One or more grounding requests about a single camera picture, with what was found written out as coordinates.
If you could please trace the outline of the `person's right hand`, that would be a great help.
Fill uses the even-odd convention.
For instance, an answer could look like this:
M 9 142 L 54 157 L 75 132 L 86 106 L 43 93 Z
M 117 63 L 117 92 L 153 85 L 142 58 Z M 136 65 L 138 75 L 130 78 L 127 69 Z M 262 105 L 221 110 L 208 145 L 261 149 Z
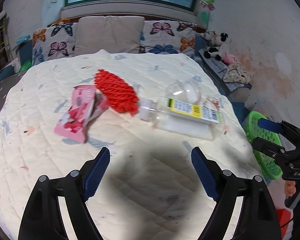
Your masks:
M 292 197 L 296 193 L 296 181 L 285 181 L 285 194 Z

